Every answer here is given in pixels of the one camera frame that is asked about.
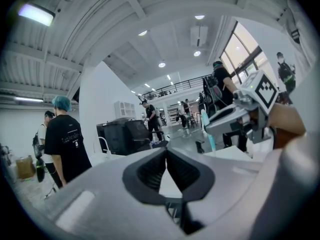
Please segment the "large window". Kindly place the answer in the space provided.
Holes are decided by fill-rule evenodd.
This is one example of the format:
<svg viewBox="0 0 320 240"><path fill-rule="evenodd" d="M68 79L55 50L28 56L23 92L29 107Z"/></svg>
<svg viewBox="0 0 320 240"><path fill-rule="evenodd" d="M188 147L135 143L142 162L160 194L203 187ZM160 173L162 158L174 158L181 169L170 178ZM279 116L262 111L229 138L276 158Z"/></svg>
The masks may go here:
<svg viewBox="0 0 320 240"><path fill-rule="evenodd" d="M258 70L263 70L267 74L273 72L267 56L257 41L239 22L235 24L220 60L236 87Z"/></svg>

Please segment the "brown cardboard box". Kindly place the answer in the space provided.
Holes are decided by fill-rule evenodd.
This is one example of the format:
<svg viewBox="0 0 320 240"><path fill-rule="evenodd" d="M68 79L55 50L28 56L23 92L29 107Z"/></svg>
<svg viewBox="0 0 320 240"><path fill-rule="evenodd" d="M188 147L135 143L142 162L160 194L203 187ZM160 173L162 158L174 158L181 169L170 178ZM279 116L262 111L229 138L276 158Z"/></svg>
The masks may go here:
<svg viewBox="0 0 320 240"><path fill-rule="evenodd" d="M36 173L36 168L33 164L33 159L29 155L25 158L20 158L15 161L16 170L19 179L32 178Z"/></svg>

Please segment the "white glass-door cabinet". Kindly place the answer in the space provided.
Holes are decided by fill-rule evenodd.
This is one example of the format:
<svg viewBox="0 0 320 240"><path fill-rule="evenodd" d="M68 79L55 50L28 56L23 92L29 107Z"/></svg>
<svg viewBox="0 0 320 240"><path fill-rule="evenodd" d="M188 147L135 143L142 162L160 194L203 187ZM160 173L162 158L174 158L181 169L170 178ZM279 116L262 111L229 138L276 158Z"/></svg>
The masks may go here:
<svg viewBox="0 0 320 240"><path fill-rule="evenodd" d="M116 101L114 103L114 109L115 109L116 119L121 119L121 118L135 119L136 118L136 110L135 110L134 104L124 102L124 101Z"/></svg>

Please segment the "white arched faucet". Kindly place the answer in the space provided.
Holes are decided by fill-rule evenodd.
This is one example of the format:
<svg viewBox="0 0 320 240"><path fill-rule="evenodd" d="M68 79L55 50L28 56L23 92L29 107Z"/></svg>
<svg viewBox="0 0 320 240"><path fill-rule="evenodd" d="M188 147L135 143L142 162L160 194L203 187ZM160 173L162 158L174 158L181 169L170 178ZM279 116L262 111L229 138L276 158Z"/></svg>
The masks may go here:
<svg viewBox="0 0 320 240"><path fill-rule="evenodd" d="M108 143L106 141L106 139L104 137L99 136L98 137L99 142L100 142L100 146L101 146L101 150L103 153L107 154L108 156L111 155L111 150L108 146Z"/></svg>

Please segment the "white washbasin on metal frame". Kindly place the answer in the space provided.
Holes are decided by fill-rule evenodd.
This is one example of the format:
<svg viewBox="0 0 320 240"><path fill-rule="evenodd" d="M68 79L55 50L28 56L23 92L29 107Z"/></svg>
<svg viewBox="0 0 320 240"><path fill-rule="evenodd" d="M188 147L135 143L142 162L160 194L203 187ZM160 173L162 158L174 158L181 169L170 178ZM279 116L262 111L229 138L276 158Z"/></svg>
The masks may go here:
<svg viewBox="0 0 320 240"><path fill-rule="evenodd" d="M124 155L117 155L117 154L110 154L110 153L103 153L103 152L95 152L88 155L89 161L93 167L104 162L110 162L110 161L125 158L125 157L126 156Z"/></svg>

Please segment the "white ceiling air conditioner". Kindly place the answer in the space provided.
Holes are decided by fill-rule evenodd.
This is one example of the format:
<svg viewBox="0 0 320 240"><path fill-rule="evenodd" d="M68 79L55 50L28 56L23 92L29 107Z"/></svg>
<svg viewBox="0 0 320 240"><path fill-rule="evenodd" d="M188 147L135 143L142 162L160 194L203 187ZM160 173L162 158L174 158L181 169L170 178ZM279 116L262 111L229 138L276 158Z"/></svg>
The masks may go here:
<svg viewBox="0 0 320 240"><path fill-rule="evenodd" d="M207 41L208 26L196 25L190 28L190 43L193 47L201 47Z"/></svg>

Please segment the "black mezzanine railing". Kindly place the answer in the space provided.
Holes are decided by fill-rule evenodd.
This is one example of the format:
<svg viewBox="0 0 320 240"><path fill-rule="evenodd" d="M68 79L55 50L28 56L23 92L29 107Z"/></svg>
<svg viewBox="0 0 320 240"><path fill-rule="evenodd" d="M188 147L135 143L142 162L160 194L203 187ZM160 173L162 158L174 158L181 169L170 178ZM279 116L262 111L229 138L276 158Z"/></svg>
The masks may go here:
<svg viewBox="0 0 320 240"><path fill-rule="evenodd" d="M173 83L165 87L161 87L159 89L151 90L145 94L135 94L140 101L144 100L153 100L156 98L161 98L167 95L176 94L178 92L182 92L185 90L189 90L192 88L200 88L203 86L203 79L208 77L208 75L188 79L182 82Z"/></svg>

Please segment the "fluorescent tube light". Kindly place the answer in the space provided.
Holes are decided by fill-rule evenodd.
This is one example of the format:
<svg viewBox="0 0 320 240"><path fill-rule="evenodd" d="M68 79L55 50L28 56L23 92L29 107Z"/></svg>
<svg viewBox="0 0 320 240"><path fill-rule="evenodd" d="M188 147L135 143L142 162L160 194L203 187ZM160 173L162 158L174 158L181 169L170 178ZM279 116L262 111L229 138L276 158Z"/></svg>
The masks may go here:
<svg viewBox="0 0 320 240"><path fill-rule="evenodd" d="M22 102L34 102L34 103L43 103L44 102L44 100L41 98L30 98L30 97L16 96L14 99L16 101L22 101Z"/></svg>

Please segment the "large black box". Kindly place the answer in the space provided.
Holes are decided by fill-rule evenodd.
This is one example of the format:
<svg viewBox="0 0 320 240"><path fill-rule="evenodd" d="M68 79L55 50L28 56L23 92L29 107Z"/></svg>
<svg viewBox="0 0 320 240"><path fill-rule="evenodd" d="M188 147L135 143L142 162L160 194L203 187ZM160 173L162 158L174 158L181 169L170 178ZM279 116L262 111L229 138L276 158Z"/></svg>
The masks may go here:
<svg viewBox="0 0 320 240"><path fill-rule="evenodd" d="M125 123L128 119L121 118L96 125L98 137L104 137L112 154L127 156L130 154L131 135Z"/></svg>

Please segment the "person's right forearm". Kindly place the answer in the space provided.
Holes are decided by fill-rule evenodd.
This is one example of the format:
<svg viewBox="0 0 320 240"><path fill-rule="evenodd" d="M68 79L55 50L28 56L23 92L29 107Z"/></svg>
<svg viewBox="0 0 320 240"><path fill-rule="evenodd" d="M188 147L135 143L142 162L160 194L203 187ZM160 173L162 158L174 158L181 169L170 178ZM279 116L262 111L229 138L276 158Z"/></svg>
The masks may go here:
<svg viewBox="0 0 320 240"><path fill-rule="evenodd" d="M268 115L267 126L276 129L274 149L284 148L291 140L303 136L306 128L293 106L275 103Z"/></svg>

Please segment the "white washbasin table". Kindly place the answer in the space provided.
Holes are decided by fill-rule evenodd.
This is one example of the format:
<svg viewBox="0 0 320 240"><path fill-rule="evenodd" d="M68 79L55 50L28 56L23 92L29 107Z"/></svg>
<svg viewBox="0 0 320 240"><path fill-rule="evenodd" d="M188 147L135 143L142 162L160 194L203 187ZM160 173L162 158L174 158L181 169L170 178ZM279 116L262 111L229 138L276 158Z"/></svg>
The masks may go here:
<svg viewBox="0 0 320 240"><path fill-rule="evenodd" d="M253 159L247 153L242 152L235 145L224 149L216 150L215 152L207 152L204 155L219 159L235 160L235 161L252 161Z"/></svg>

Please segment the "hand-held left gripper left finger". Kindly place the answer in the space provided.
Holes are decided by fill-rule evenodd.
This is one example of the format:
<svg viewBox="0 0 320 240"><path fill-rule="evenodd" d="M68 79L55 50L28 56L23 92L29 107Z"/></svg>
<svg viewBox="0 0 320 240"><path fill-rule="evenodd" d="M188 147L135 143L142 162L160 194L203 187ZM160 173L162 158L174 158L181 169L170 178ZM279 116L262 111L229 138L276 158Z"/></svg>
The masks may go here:
<svg viewBox="0 0 320 240"><path fill-rule="evenodd" d="M165 160L165 149L155 148L95 165L51 197L44 213L64 240L181 240L159 193Z"/></svg>

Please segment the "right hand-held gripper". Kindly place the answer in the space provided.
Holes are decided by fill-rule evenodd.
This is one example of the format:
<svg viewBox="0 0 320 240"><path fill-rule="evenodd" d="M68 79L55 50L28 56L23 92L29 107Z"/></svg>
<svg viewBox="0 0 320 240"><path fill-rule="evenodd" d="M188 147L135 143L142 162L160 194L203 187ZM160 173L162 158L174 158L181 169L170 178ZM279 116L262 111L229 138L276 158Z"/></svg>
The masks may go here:
<svg viewBox="0 0 320 240"><path fill-rule="evenodd" d="M233 93L233 104L209 118L205 127L210 135L244 130L253 144L268 139L265 128L279 90L263 70L251 73Z"/></svg>

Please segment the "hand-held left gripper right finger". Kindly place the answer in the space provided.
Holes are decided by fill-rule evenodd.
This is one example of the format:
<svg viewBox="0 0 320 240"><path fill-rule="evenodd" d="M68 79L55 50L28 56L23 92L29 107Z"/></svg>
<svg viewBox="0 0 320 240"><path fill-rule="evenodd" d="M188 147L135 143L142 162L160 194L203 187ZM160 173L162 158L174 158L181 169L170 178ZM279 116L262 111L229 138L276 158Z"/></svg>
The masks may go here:
<svg viewBox="0 0 320 240"><path fill-rule="evenodd" d="M263 163L166 153L182 186L180 224L170 235L300 235L316 214L320 189L320 134L306 134L269 153Z"/></svg>

